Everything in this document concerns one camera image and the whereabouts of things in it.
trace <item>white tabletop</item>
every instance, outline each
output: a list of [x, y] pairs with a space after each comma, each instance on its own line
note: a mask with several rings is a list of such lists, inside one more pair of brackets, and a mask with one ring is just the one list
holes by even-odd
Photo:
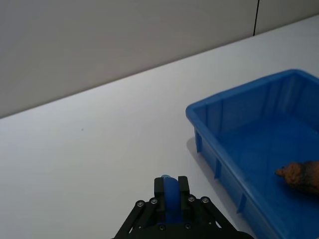
[[196, 154], [185, 108], [290, 68], [319, 76], [319, 16], [1, 119], [0, 238], [112, 238], [162, 174], [187, 176], [251, 233]]

